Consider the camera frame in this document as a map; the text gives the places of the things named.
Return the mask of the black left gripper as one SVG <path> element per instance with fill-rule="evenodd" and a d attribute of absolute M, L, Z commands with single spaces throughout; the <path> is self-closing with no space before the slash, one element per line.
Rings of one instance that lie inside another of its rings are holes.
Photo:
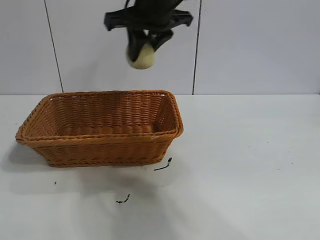
<path fill-rule="evenodd" d="M 108 31 L 128 28 L 128 56 L 135 62 L 147 43 L 143 30 L 151 30 L 149 43 L 156 52 L 173 37 L 172 28 L 179 25 L 190 26 L 193 16 L 188 11 L 177 9 L 181 3 L 181 0 L 136 0 L 129 6 L 127 0 L 124 8 L 105 13 L 104 25 Z"/>

